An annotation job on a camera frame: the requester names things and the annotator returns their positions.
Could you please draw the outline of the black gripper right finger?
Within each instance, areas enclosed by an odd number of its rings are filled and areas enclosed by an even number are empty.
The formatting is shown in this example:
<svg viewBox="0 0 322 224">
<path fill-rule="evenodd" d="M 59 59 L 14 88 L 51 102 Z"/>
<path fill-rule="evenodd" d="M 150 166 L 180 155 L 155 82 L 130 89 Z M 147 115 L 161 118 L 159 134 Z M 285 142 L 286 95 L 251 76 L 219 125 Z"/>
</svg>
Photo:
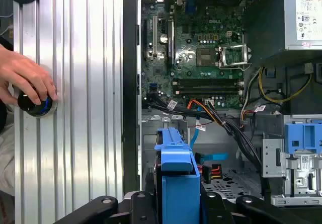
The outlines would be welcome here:
<svg viewBox="0 0 322 224">
<path fill-rule="evenodd" d="M 254 196 L 236 199 L 228 208 L 218 192 L 201 194 L 201 223 L 310 223 Z"/>
</svg>

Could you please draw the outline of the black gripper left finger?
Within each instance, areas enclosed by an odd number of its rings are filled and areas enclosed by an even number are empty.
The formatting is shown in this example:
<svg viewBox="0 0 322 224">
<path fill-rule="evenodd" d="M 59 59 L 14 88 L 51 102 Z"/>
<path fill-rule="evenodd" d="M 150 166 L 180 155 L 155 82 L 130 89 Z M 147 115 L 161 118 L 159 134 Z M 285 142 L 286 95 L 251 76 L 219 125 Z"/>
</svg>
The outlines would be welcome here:
<svg viewBox="0 0 322 224">
<path fill-rule="evenodd" d="M 144 191 L 127 193 L 122 201 L 100 196 L 56 223 L 157 223 L 153 196 Z"/>
</svg>

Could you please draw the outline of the person's bare hand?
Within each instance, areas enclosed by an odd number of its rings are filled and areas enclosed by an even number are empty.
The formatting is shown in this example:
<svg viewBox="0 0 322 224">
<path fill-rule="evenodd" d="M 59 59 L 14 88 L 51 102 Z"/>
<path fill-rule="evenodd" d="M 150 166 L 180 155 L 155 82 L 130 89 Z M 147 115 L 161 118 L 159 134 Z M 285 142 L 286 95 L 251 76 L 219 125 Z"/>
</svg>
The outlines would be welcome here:
<svg viewBox="0 0 322 224">
<path fill-rule="evenodd" d="M 53 79 L 45 69 L 26 56 L 1 46 L 1 100 L 17 105 L 17 98 L 8 90 L 9 84 L 24 92 L 35 105 L 40 105 L 48 96 L 54 101 L 58 99 Z"/>
</svg>

